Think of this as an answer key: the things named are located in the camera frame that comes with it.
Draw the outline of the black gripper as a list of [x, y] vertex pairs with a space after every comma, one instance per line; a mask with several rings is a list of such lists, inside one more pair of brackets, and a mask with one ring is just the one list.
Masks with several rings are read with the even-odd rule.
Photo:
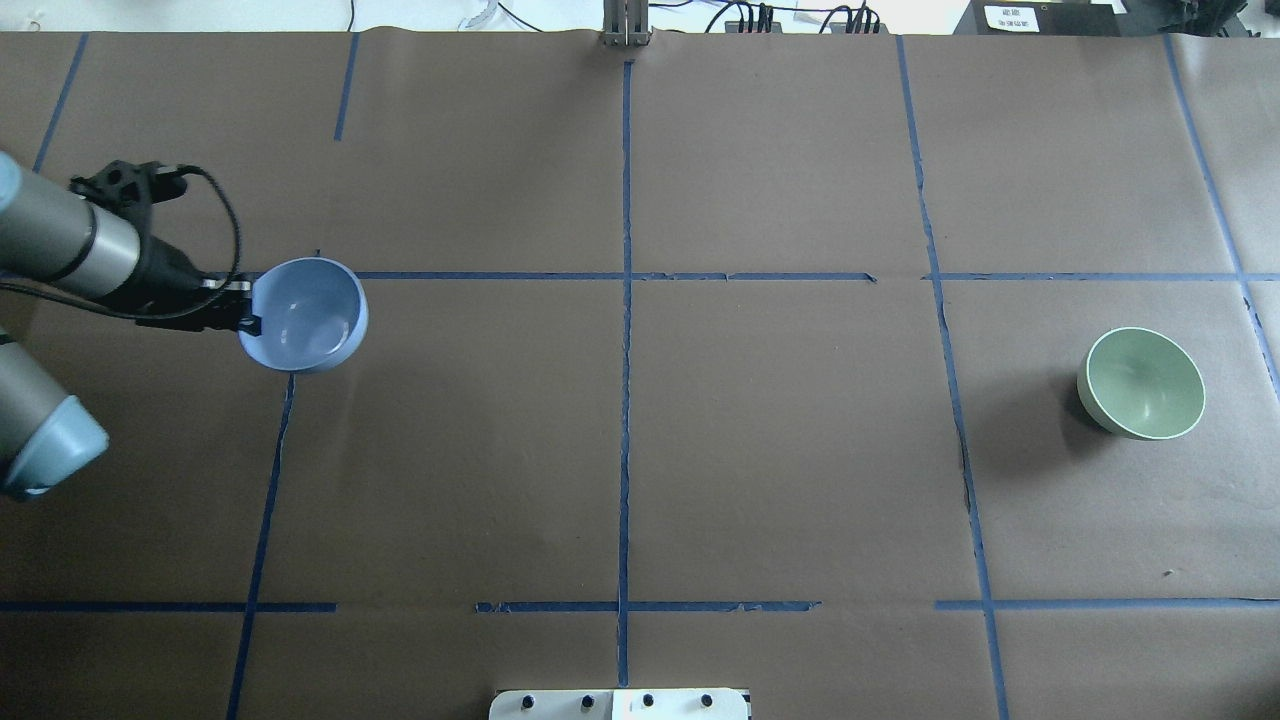
[[155, 316], [177, 313], [179, 316], [145, 322], [145, 325], [173, 331], [234, 331], [260, 337], [262, 318], [250, 306], [195, 306], [207, 299], [250, 297], [251, 278], [212, 278], [201, 272], [189, 258], [168, 242], [148, 237], [140, 245], [140, 260], [122, 288], [122, 311], [131, 315]]

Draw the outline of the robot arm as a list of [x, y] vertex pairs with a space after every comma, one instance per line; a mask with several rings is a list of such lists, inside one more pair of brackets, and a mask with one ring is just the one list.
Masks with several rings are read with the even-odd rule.
[[[4, 155], [3, 288], [137, 325], [260, 334], [236, 214], [229, 215], [230, 269], [221, 274], [200, 270], [154, 233], [154, 209], [183, 196], [192, 176], [229, 205], [221, 186], [196, 165], [111, 161], [61, 187]], [[108, 446], [108, 433], [83, 404], [4, 332], [3, 495], [37, 498]]]

